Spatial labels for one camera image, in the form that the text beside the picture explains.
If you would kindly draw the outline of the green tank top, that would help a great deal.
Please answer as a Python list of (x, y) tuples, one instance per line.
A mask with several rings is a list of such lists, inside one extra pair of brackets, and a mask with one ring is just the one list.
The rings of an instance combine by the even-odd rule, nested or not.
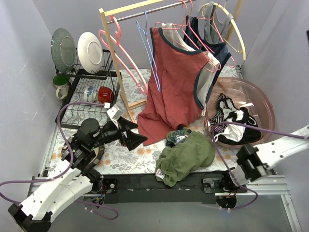
[(210, 166), (214, 158), (213, 143), (201, 132), (186, 127), (171, 131), (156, 160), (156, 180), (173, 187), (198, 168)]

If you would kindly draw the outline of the blue wire hanger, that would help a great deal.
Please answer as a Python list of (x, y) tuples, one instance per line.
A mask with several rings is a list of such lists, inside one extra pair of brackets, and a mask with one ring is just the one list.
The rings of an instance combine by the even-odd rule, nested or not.
[(149, 34), (148, 34), (148, 28), (147, 28), (147, 12), (146, 12), (146, 10), (144, 10), (143, 12), (144, 12), (144, 15), (145, 15), (145, 27), (142, 28), (140, 26), (138, 20), (136, 21), (136, 25), (137, 25), (137, 29), (138, 29), (138, 32), (140, 34), (140, 37), (142, 39), (142, 43), (143, 43), (144, 48), (146, 50), (149, 63), (151, 65), (151, 71), (152, 71), (152, 74), (153, 74), (154, 79), (155, 79), (157, 90), (160, 92), (161, 91), (161, 84), (160, 84), (159, 77), (158, 77), (158, 74), (157, 74), (157, 65), (155, 63), (155, 60), (154, 60), (155, 57), (154, 57), (154, 54), (153, 54), (153, 50), (152, 50), (152, 47), (150, 46), (150, 42), (149, 42), (149, 39), (148, 39)]

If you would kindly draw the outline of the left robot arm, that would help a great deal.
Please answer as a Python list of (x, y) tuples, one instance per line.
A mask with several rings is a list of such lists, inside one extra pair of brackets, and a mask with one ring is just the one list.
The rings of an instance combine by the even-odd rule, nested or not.
[(89, 192), (100, 192), (102, 177), (94, 167), (101, 160), (105, 145), (118, 140), (129, 151), (134, 150), (147, 140), (146, 136), (132, 132), (137, 127), (123, 117), (103, 127), (94, 118), (83, 121), (66, 142), (67, 149), (46, 182), (24, 201), (9, 207), (8, 212), (19, 227), (25, 232), (46, 232), (75, 200)]

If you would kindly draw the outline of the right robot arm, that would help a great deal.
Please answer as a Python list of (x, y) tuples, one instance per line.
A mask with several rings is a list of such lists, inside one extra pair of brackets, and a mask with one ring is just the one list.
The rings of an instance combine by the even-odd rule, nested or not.
[(250, 182), (272, 174), (283, 159), (309, 148), (309, 127), (305, 126), (291, 134), (260, 145), (243, 145), (237, 152), (237, 165), (218, 180), (224, 192), (234, 191)]

